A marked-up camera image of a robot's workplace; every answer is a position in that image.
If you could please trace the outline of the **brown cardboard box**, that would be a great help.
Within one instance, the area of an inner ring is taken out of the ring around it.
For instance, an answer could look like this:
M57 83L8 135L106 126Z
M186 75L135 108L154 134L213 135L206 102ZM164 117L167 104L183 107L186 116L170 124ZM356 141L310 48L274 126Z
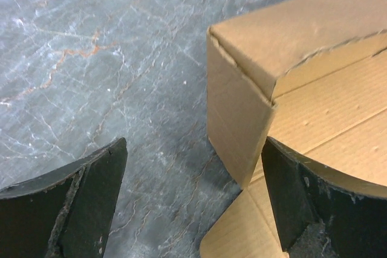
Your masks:
M339 257L321 222L282 250L261 152L272 137L386 187L386 0L288 0L210 26L207 134L242 191L201 257Z

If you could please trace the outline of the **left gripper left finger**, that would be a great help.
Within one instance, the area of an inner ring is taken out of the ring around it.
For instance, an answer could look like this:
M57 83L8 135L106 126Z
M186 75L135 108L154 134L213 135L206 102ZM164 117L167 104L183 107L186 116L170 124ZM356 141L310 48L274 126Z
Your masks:
M103 257L127 158L118 138L1 189L1 257Z

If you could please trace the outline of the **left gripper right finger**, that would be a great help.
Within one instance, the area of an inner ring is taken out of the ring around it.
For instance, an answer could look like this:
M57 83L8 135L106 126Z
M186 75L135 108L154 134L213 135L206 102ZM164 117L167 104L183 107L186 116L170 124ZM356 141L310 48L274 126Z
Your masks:
M321 222L339 257L386 257L386 187L340 172L267 137L264 177L280 245Z

